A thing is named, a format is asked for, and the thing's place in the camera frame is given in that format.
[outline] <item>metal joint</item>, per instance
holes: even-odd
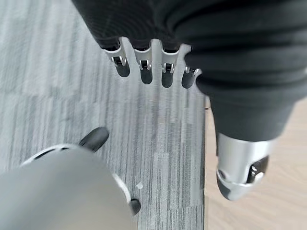
[[[127,63],[127,57],[124,50],[124,47],[120,45],[120,47],[117,50],[110,51],[104,49],[109,59],[116,65],[122,65],[125,66]]]
[[[134,54],[136,57],[136,61],[140,67],[140,70],[143,68],[147,68],[150,70],[152,68],[152,48],[151,46],[147,50],[137,50],[134,49]]]
[[[179,50],[175,53],[167,53],[162,49],[162,72],[166,73],[167,64],[170,64],[170,73],[174,73],[175,67],[177,64],[177,58],[178,58]]]

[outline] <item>striped carpet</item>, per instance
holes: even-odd
[[[140,199],[138,229],[201,230],[204,97],[181,87],[188,48],[165,89],[159,43],[150,85],[127,40],[124,46],[125,79],[68,0],[0,1],[0,173],[106,126],[110,138],[97,155]]]

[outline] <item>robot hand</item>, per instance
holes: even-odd
[[[72,1],[122,77],[130,69],[120,37],[130,40],[145,84],[153,78],[150,41],[161,41],[166,88],[180,44],[191,45],[182,86],[202,70],[196,84],[211,100],[221,193],[236,200],[261,180],[273,143],[307,94],[307,1]]]

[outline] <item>silver metal piece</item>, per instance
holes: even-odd
[[[193,75],[196,76],[196,75],[198,74],[199,71],[200,71],[200,69],[194,70]],[[186,67],[185,67],[185,72],[186,72],[187,74],[190,73],[190,67],[186,66]]]
[[[136,57],[136,62],[138,63],[140,70],[143,70],[142,61],[147,62],[147,69],[150,70],[152,68],[152,47],[150,46],[147,50],[137,50],[134,49],[134,54]]]
[[[166,73],[166,64],[171,64],[171,73],[174,73],[177,64],[179,50],[175,53],[167,53],[162,49],[162,72]]]
[[[249,169],[271,153],[274,143],[275,140],[250,142],[218,134],[217,179],[230,190],[227,199],[239,199],[259,182],[264,173],[257,174],[253,183],[246,183]]]
[[[252,184],[237,184],[234,182],[227,181],[220,175],[218,170],[216,171],[216,177],[222,183],[222,185],[229,190],[229,193],[227,194],[226,198],[228,200],[234,201],[240,199],[242,196],[248,193],[256,184],[258,184],[260,180],[264,177],[264,173],[261,172],[257,174],[255,177],[255,181]]]
[[[104,51],[106,52],[107,56],[109,57],[109,59],[114,62],[114,64],[117,66],[117,63],[114,61],[114,58],[118,57],[122,66],[125,66],[127,63],[127,57],[126,57],[126,53],[125,53],[125,49],[123,47],[123,45],[120,45],[120,47],[117,50],[114,51],[110,51],[110,50],[106,50],[104,49]]]
[[[185,67],[185,72],[186,72],[186,73],[190,73],[190,67],[186,66],[186,67]]]

